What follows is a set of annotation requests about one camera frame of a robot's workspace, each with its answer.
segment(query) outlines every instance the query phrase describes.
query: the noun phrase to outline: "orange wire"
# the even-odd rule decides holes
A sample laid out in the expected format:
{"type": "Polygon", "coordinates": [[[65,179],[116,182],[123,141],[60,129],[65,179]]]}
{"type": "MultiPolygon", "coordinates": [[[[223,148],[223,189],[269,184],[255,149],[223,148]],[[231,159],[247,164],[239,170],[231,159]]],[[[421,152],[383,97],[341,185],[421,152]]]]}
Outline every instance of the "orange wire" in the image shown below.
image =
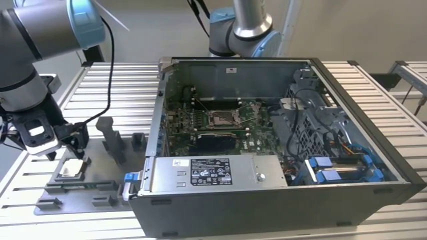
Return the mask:
{"type": "Polygon", "coordinates": [[[351,154],[355,154],[355,152],[344,145],[344,143],[341,143],[341,146],[344,147],[344,149],[345,149],[351,154]]]}

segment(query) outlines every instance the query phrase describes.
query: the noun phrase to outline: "slotted table surface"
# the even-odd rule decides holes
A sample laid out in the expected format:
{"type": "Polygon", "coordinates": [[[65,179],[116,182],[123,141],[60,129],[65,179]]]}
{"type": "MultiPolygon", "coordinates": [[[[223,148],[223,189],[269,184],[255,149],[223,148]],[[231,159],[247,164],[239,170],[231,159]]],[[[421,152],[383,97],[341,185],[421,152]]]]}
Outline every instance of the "slotted table surface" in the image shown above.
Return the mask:
{"type": "MultiPolygon", "coordinates": [[[[345,61],[323,62],[355,102],[389,142],[427,181],[427,129],[365,71],[345,61]]],[[[109,63],[82,67],[58,104],[69,122],[100,112],[107,104],[109,63]]],[[[156,63],[117,63],[112,77],[112,102],[105,116],[123,136],[149,133],[157,92],[156,63]]],[[[88,124],[92,138],[101,138],[88,124]]],[[[57,159],[64,154],[58,151],[57,159]]],[[[48,161],[22,152],[0,182],[0,239],[148,239],[132,211],[33,215],[34,203],[50,179],[58,160],[48,161]]],[[[197,237],[195,240],[403,240],[427,239],[427,189],[404,204],[383,207],[356,227],[307,229],[233,236],[197,237]]]]}

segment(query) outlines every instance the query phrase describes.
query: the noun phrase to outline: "robotic arm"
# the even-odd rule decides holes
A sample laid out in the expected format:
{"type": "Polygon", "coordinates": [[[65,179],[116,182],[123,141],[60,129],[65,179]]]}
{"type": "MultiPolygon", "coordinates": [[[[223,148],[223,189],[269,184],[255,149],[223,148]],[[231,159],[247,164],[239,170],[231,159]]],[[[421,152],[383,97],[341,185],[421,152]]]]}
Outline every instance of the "robotic arm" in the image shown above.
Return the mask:
{"type": "Polygon", "coordinates": [[[88,49],[104,39],[101,17],[89,0],[50,1],[0,11],[0,144],[8,136],[32,155],[52,159],[66,146],[82,158],[86,126],[64,120],[33,63],[88,49]],[[14,134],[8,133],[8,123],[14,134]]]}
{"type": "MultiPolygon", "coordinates": [[[[89,141],[86,125],[65,121],[33,63],[103,42],[101,17],[89,0],[14,0],[14,5],[0,11],[0,144],[8,137],[29,154],[50,160],[66,146],[81,159],[89,141]],[[9,123],[16,131],[8,131],[9,123]]],[[[281,35],[273,30],[264,0],[233,0],[233,8],[216,9],[209,32],[212,56],[277,53],[281,35]]]]}

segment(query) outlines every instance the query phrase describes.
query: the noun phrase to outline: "power supply label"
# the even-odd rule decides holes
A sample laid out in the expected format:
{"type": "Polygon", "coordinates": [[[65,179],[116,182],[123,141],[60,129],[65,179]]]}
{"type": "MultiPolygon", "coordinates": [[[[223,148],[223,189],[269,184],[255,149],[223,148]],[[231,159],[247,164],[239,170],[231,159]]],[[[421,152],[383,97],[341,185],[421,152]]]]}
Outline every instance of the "power supply label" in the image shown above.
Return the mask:
{"type": "Polygon", "coordinates": [[[191,185],[232,185],[229,158],[191,159],[191,185]]]}

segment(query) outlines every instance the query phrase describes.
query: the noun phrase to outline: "screw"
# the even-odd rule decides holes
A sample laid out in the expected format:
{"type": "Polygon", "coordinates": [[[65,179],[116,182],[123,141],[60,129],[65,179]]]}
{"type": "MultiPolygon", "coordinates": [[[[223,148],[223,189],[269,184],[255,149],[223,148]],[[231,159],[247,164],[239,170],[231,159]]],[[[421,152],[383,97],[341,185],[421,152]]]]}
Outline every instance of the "screw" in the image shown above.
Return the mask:
{"type": "Polygon", "coordinates": [[[261,173],[256,173],[256,180],[257,180],[259,182],[263,182],[263,181],[265,180],[265,175],[261,174],[261,173]]]}

